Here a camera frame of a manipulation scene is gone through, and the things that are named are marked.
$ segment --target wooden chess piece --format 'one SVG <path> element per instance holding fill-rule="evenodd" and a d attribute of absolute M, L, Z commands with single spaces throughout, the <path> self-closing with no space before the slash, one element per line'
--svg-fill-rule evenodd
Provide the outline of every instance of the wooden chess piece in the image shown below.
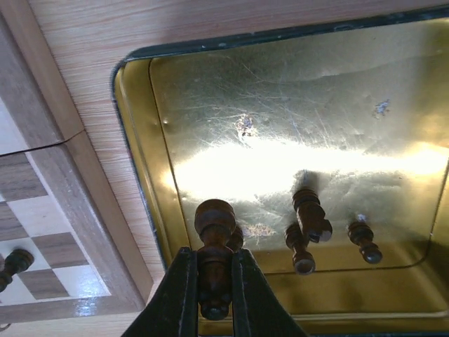
<path fill-rule="evenodd" d="M 0 272 L 0 293 L 13 281 L 13 275 L 24 272 L 34 262 L 33 255 L 24 249 L 15 249 L 5 259 L 4 269 Z"/>

